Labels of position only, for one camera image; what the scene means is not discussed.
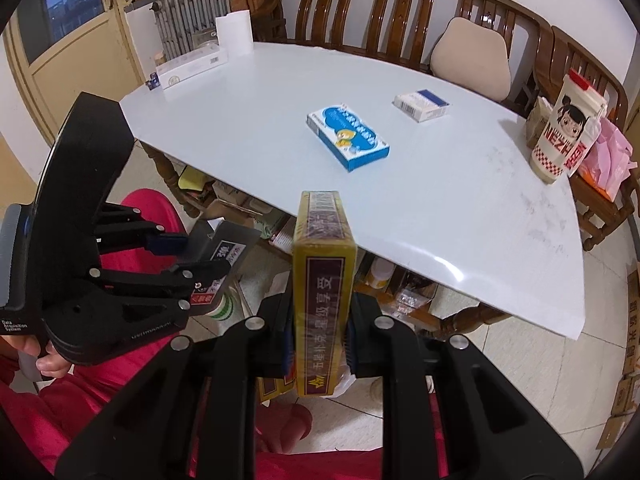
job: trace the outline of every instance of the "yellow cartoon figure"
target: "yellow cartoon figure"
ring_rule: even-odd
[[[338,137],[338,141],[335,143],[338,148],[349,148],[351,146],[351,139],[355,137],[356,132],[345,128],[336,132],[335,135]]]

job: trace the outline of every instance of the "silver bolt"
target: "silver bolt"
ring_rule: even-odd
[[[249,330],[260,330],[264,326],[264,320],[261,317],[253,316],[244,322],[244,326]]]
[[[453,348],[457,348],[458,350],[464,350],[469,346],[469,339],[460,334],[452,335],[449,338],[449,344],[453,346]]]
[[[394,325],[394,320],[389,316],[378,316],[373,320],[373,324],[380,330],[389,330]]]
[[[171,339],[171,348],[173,348],[176,352],[186,350],[190,345],[190,339],[184,335],[179,335]]]

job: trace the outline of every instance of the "table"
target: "table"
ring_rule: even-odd
[[[392,105],[422,88],[451,103],[446,116],[418,124]],[[306,126],[340,103],[389,143],[387,158],[348,173]],[[360,247],[481,301],[467,317],[506,313],[573,339],[582,330],[568,179],[536,177],[524,119],[499,104],[397,65],[270,43],[120,104],[142,142],[287,213],[303,190],[338,190]]]

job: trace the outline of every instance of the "beige cushion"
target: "beige cushion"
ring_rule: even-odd
[[[511,89],[504,39],[465,18],[454,18],[447,25],[433,48],[431,70],[439,78],[498,102],[506,99]]]

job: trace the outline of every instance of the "checkered pattern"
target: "checkered pattern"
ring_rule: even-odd
[[[547,156],[544,153],[542,153],[542,150],[540,149],[539,146],[536,146],[533,149],[533,154],[532,155],[540,163],[540,166],[545,168],[545,170],[547,170],[553,176],[562,175],[562,168],[560,166],[556,166],[554,163],[552,163],[547,158]]]

